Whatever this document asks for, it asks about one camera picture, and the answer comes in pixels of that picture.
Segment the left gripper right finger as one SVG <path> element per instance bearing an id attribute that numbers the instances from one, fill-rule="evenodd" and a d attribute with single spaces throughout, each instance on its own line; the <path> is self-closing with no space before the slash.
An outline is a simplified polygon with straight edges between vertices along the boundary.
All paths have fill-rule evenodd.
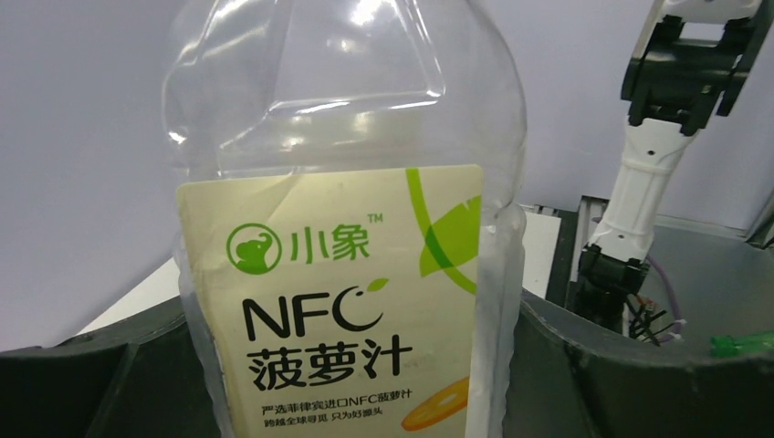
<path id="1" fill-rule="evenodd" d="M 506 437 L 770 437 L 773 356 L 628 339 L 521 295 Z"/>

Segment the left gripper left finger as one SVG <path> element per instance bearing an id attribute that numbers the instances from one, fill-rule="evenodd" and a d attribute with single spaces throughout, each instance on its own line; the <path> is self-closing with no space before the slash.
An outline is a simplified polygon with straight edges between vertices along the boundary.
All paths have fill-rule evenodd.
<path id="1" fill-rule="evenodd" d="M 175 297 L 54 347 L 1 354 L 4 437 L 218 437 Z"/>

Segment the large clear bottle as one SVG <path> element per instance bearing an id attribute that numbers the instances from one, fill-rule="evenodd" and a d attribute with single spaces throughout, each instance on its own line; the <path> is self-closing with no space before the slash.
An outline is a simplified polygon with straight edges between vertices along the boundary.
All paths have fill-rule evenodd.
<path id="1" fill-rule="evenodd" d="M 223 437 L 499 437 L 526 108 L 479 1 L 187 1 L 162 124 Z"/>

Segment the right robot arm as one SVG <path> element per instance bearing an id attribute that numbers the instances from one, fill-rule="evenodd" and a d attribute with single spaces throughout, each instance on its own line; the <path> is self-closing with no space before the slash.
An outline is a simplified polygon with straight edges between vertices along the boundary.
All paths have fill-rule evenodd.
<path id="1" fill-rule="evenodd" d="M 773 23 L 770 1 L 656 1 L 622 80 L 629 105 L 612 195 L 578 263 L 574 310 L 623 330 L 650 266 L 657 211 L 686 148 L 726 117 Z"/>

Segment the green plastic bottle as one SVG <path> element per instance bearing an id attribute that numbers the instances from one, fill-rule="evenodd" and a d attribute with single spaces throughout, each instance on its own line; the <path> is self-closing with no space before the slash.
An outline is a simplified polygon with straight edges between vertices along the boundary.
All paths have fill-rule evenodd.
<path id="1" fill-rule="evenodd" d="M 710 354 L 717 358 L 733 358 L 742 355 L 773 350 L 773 332 L 761 332 L 746 336 L 716 336 L 710 340 Z"/>

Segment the aluminium frame rail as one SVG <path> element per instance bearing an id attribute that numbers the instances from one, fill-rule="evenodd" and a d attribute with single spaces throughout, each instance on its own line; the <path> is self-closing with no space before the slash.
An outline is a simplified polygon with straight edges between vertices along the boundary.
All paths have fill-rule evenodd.
<path id="1" fill-rule="evenodd" d="M 575 210 L 525 205 L 525 263 L 522 287 L 536 297 L 572 311 L 581 251 L 608 201 L 583 196 Z"/>

